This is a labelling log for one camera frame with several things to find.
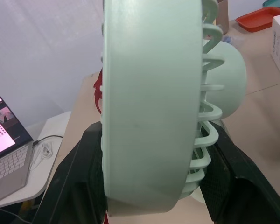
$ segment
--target silver laptop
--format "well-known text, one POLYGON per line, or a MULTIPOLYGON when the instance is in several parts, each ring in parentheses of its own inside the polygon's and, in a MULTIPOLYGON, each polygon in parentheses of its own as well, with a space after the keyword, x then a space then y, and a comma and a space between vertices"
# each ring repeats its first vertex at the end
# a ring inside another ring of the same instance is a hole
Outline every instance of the silver laptop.
POLYGON ((27 184, 33 139, 0 97, 0 200, 27 184))

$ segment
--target white cable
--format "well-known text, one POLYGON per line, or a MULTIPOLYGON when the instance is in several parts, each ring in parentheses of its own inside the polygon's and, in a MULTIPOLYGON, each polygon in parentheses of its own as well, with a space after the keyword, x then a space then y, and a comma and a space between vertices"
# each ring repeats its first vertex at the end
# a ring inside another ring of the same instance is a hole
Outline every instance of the white cable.
POLYGON ((36 146, 35 155, 29 169, 34 170, 41 164, 42 160, 47 160, 51 158, 52 155, 52 142, 43 142, 39 146, 36 146))
POLYGON ((28 221, 22 219, 21 217, 19 217, 18 215, 14 214, 14 213, 12 213, 12 212, 10 212, 10 211, 6 211, 6 210, 4 210, 4 209, 0 209, 0 211, 3 211, 3 212, 6 212, 6 213, 8 213, 8 214, 10 214, 10 215, 16 216, 16 217, 17 217, 19 220, 21 220, 22 222, 29 223, 29 224, 32 223, 32 222, 28 222, 28 221))

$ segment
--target fan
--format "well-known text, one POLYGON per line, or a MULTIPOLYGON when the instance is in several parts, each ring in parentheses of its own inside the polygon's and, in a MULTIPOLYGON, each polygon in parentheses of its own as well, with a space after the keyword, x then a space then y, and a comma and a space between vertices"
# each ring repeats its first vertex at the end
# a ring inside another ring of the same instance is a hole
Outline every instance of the fan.
POLYGON ((218 139, 210 121, 239 107, 245 63, 220 42, 215 0, 105 0, 104 10, 108 214, 166 212, 204 178, 218 139))

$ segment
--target laptop keyboard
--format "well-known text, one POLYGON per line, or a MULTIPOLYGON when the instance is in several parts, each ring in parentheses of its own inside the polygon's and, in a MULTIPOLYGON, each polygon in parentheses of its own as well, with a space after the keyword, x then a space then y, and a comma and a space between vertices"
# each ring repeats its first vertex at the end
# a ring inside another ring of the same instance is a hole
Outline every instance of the laptop keyboard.
POLYGON ((25 146, 0 160, 0 179, 24 166, 27 150, 25 146))

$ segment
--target earphones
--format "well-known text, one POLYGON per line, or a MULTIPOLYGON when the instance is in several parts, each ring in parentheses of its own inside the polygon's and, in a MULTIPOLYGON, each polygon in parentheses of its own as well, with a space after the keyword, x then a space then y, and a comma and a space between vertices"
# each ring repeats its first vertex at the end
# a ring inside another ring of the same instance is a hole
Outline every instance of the earphones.
POLYGON ((51 142, 44 142, 36 148, 36 154, 34 159, 30 164, 30 170, 35 169, 38 165, 42 162, 42 160, 47 160, 52 157, 52 143, 51 142))

